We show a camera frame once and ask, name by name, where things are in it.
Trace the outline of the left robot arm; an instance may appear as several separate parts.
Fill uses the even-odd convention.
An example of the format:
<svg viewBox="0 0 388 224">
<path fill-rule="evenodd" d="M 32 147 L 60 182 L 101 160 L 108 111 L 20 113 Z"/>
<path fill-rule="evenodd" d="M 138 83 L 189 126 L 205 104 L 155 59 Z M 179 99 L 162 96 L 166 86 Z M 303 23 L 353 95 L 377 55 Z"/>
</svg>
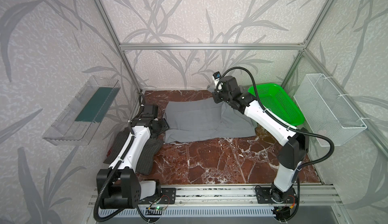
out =
<svg viewBox="0 0 388 224">
<path fill-rule="evenodd" d="M 98 209 L 134 209 L 144 199 L 159 199 L 158 180 L 140 181 L 148 175 L 154 156 L 164 142 L 159 136 L 169 129 L 165 119 L 158 119 L 157 105 L 144 105 L 140 114 L 118 135 L 122 145 L 110 166 L 97 174 Z"/>
</svg>

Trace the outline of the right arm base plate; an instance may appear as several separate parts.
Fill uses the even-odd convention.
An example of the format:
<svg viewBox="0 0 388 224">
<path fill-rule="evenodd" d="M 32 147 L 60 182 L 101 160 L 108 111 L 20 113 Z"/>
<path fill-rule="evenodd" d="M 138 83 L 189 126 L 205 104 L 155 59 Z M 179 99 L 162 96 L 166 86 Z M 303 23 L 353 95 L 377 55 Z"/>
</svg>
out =
<svg viewBox="0 0 388 224">
<path fill-rule="evenodd" d="M 293 187 L 282 192 L 276 187 L 256 186 L 255 194 L 258 204 L 296 204 L 297 194 Z"/>
</svg>

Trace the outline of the grey long sleeve shirt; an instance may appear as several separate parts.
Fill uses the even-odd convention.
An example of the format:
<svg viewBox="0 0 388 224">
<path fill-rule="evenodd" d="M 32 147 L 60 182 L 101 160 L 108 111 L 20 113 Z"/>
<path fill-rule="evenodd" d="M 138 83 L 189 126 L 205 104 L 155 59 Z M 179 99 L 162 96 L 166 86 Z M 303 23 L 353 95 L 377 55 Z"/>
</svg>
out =
<svg viewBox="0 0 388 224">
<path fill-rule="evenodd" d="M 203 90 L 164 92 L 163 117 L 170 129 L 165 143 L 191 143 L 215 138 L 247 138 L 256 135 L 257 126 L 227 103 L 215 103 L 212 93 Z"/>
</svg>

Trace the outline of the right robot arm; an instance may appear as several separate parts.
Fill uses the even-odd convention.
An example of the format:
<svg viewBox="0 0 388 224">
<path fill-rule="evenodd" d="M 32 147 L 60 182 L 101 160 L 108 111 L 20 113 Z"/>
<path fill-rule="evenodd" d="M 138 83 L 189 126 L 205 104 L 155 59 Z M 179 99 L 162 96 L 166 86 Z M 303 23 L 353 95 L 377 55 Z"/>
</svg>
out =
<svg viewBox="0 0 388 224">
<path fill-rule="evenodd" d="M 226 102 L 230 107 L 254 120 L 265 128 L 282 145 L 277 159 L 278 171 L 271 189 L 266 194 L 275 203 L 283 203 L 291 195 L 291 188 L 297 179 L 301 164 L 308 150 L 308 138 L 287 124 L 262 104 L 254 86 L 254 94 L 243 93 L 235 77 L 222 76 L 220 72 L 213 74 L 215 103 Z"/>
</svg>

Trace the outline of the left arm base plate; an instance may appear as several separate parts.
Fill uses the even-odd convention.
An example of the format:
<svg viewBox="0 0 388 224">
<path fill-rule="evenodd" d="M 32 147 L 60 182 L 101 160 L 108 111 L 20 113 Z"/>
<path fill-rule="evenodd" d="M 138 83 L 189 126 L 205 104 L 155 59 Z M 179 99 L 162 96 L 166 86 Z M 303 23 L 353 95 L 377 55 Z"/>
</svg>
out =
<svg viewBox="0 0 388 224">
<path fill-rule="evenodd" d="M 150 197 L 143 199 L 140 204 L 148 204 L 157 202 L 158 204 L 167 205 L 174 204 L 176 200 L 176 188 L 165 188 L 162 187 L 161 190 L 157 190 L 156 194 Z"/>
</svg>

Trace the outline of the green plastic basket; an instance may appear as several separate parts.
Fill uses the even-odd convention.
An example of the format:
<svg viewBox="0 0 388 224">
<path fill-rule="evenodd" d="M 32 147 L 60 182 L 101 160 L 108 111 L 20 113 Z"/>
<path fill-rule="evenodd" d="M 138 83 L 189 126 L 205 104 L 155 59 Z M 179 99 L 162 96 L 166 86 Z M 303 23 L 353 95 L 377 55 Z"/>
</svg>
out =
<svg viewBox="0 0 388 224">
<path fill-rule="evenodd" d="M 295 127 L 304 123 L 303 113 L 281 86 L 266 83 L 256 88 L 262 104 L 277 117 Z"/>
</svg>

